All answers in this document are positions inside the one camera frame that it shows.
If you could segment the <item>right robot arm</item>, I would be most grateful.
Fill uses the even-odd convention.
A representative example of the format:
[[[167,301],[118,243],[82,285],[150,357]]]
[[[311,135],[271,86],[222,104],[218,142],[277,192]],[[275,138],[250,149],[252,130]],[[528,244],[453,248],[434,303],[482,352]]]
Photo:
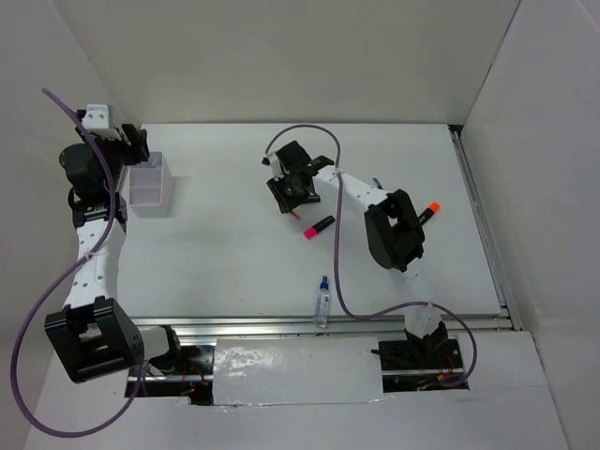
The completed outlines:
[[[412,300],[368,315],[351,313],[343,300],[339,273],[341,216],[345,208],[363,218],[367,249],[380,267],[396,270],[409,281],[420,283],[419,262],[424,255],[425,233],[409,194],[372,187],[339,168],[339,160],[326,156],[312,158],[298,142],[277,151],[268,144],[262,164],[273,176],[266,182],[283,214],[314,199],[328,197],[337,202],[334,240],[334,281],[343,312],[357,321],[372,321],[404,310],[405,336],[409,356],[420,368],[431,367],[442,355],[448,333],[439,310],[425,300]]]

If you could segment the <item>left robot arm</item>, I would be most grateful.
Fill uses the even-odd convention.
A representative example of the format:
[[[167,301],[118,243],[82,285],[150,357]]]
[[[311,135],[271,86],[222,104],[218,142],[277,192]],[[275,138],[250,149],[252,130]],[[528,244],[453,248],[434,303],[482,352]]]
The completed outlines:
[[[67,203],[79,240],[75,270],[63,308],[47,315],[45,332],[74,383],[151,362],[165,374],[185,363],[185,351],[169,325],[142,331],[116,300],[118,263],[127,233],[127,204],[118,184],[127,166],[149,159],[147,133],[124,124],[92,134],[59,156],[71,184]]]

